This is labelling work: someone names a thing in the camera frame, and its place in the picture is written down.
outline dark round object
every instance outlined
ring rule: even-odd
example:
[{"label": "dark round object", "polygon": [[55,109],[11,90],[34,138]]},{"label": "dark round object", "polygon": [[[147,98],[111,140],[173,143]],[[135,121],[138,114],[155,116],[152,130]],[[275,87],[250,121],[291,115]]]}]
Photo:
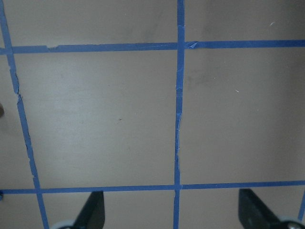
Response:
[{"label": "dark round object", "polygon": [[0,118],[4,115],[4,109],[2,104],[0,104]]}]

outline brown object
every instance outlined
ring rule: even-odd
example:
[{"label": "brown object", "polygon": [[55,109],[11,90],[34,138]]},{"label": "brown object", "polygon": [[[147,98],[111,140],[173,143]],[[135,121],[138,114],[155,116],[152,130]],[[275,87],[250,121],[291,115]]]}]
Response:
[{"label": "brown object", "polygon": [[2,104],[0,104],[0,118],[4,115],[4,109]]}]

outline gray floor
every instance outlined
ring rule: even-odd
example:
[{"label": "gray floor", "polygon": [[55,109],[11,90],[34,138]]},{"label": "gray floor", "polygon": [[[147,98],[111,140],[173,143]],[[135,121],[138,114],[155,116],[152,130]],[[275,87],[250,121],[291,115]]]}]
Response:
[{"label": "gray floor", "polygon": [[[177,42],[175,0],[4,0],[13,46]],[[186,41],[305,38],[302,0],[185,0]],[[0,31],[0,47],[4,47]],[[41,188],[173,185],[177,51],[15,54]],[[181,184],[305,180],[305,48],[185,51]],[[0,56],[0,190],[33,189]],[[297,217],[304,186],[254,191]],[[88,192],[43,194],[50,227]],[[173,228],[174,190],[105,193],[105,229]],[[182,190],[181,229],[241,229],[238,188]],[[42,229],[35,194],[0,228]]]}]

